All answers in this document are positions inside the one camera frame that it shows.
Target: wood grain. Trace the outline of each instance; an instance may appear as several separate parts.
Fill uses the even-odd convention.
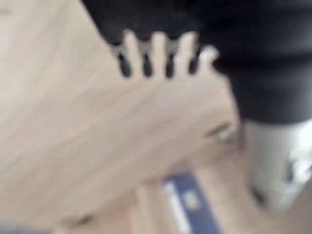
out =
[[[204,134],[234,120],[227,83],[208,61],[187,76],[192,35],[168,82],[163,35],[155,35],[156,73],[146,81],[128,34],[134,75],[125,81],[78,1],[13,0],[10,10],[0,21],[5,223],[49,229],[96,212],[208,146]]]

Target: wooden board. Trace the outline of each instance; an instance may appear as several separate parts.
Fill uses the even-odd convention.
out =
[[[206,61],[187,76],[192,35],[176,78],[164,80],[163,35],[154,77],[126,38],[133,79],[76,0],[11,0],[0,20],[0,220],[40,229],[96,212],[143,180],[207,147],[234,120],[227,83]]]

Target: metal part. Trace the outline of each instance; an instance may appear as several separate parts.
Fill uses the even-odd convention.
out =
[[[245,122],[252,191],[262,205],[285,211],[311,177],[312,119],[299,124]]]
[[[179,38],[166,38],[166,76],[171,79],[175,73],[175,58],[179,49]]]
[[[125,44],[119,43],[116,45],[109,44],[113,55],[117,58],[120,66],[120,70],[127,78],[131,75],[131,68],[128,61],[128,53]]]
[[[216,131],[217,140],[223,144],[229,144],[235,136],[235,129],[229,124],[220,126]]]

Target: light wood surface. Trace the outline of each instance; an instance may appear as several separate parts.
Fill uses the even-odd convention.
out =
[[[162,181],[142,183],[137,189],[138,207],[146,234],[180,234]]]
[[[48,229],[96,212],[147,178],[208,148],[205,133],[234,120],[227,83],[202,65],[187,76],[192,35],[175,79],[164,80],[163,35],[154,77],[121,78],[76,0],[11,0],[0,19],[0,220]]]

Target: black object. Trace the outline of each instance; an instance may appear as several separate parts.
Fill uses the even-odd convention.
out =
[[[125,29],[139,38],[199,34],[214,45],[214,66],[232,85],[242,119],[297,123],[312,118],[312,1],[309,0],[83,0],[110,44]],[[194,73],[197,57],[190,63]],[[166,75],[174,73],[167,59]]]

